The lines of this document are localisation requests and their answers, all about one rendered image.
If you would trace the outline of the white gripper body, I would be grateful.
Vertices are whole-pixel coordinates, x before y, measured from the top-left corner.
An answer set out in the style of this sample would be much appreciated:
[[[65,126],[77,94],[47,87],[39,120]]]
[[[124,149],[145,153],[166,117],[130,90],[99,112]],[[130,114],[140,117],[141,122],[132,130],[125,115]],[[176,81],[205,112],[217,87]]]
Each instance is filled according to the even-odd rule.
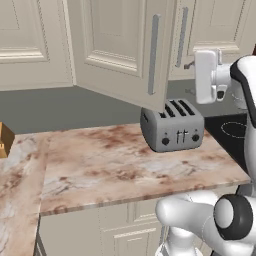
[[[219,49],[195,52],[195,88],[198,104],[211,104],[223,100],[223,92],[216,82],[220,54]]]

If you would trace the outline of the cream cabinet door, closed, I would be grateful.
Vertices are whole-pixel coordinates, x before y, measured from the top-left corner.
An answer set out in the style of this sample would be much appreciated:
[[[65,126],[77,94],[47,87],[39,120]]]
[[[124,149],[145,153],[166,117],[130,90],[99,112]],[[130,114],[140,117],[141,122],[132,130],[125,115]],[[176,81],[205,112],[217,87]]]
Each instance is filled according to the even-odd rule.
[[[175,66],[182,23],[182,8],[188,17],[181,66]],[[170,80],[194,78],[194,61],[198,50],[220,49],[222,62],[232,63],[251,55],[256,46],[256,0],[177,0],[173,42],[171,46]]]

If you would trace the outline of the cream cabinet door, open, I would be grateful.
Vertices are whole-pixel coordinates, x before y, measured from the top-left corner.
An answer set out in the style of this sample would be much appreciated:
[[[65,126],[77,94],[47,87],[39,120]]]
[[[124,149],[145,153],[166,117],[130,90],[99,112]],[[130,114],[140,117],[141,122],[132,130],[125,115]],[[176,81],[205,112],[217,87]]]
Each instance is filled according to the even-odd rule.
[[[74,84],[163,111],[177,0],[66,0]],[[152,18],[160,14],[154,94],[148,94]]]

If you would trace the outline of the cream base cabinet drawer front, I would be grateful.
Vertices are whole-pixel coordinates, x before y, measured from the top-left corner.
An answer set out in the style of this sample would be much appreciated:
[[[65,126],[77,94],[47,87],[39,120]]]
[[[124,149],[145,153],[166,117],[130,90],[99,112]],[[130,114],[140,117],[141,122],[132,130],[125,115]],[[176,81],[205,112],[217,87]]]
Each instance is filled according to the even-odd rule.
[[[131,224],[156,221],[156,207],[157,199],[143,200],[131,202],[127,206],[128,217],[127,221]]]

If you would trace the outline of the cream base cabinet door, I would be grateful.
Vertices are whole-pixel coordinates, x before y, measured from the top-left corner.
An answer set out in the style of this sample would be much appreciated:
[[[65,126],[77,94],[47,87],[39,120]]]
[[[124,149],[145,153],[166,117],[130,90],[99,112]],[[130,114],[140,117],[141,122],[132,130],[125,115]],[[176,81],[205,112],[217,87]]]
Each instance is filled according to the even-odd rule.
[[[155,256],[161,224],[150,222],[101,232],[103,256]]]

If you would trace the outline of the wide cream cabinet door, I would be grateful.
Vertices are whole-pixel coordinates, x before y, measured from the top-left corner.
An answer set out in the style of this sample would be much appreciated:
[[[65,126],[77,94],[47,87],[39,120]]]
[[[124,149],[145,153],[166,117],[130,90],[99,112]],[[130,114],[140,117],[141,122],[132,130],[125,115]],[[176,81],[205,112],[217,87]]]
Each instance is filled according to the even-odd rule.
[[[63,0],[0,0],[0,91],[71,85]]]

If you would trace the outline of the grey four-slot toaster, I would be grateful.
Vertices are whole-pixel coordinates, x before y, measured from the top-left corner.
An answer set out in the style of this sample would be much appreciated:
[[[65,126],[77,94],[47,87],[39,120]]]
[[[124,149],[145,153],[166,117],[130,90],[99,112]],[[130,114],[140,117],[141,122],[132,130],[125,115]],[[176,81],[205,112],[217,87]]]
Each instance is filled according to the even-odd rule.
[[[163,112],[142,108],[140,127],[155,152],[188,150],[202,144],[204,117],[188,100],[168,99]]]

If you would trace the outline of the black hob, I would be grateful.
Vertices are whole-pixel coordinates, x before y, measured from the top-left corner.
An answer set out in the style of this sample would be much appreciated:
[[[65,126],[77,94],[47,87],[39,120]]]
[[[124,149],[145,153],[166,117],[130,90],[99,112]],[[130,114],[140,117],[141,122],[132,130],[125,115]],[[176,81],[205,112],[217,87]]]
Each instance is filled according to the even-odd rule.
[[[244,157],[246,128],[246,113],[205,118],[205,129],[213,139],[216,149],[248,173]]]

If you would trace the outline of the brown wooden box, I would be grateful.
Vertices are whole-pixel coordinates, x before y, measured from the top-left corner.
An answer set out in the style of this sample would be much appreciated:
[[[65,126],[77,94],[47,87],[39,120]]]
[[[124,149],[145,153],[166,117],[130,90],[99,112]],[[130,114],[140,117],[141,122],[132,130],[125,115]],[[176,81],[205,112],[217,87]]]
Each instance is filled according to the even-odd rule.
[[[15,134],[3,122],[0,122],[0,158],[8,157],[14,139]]]

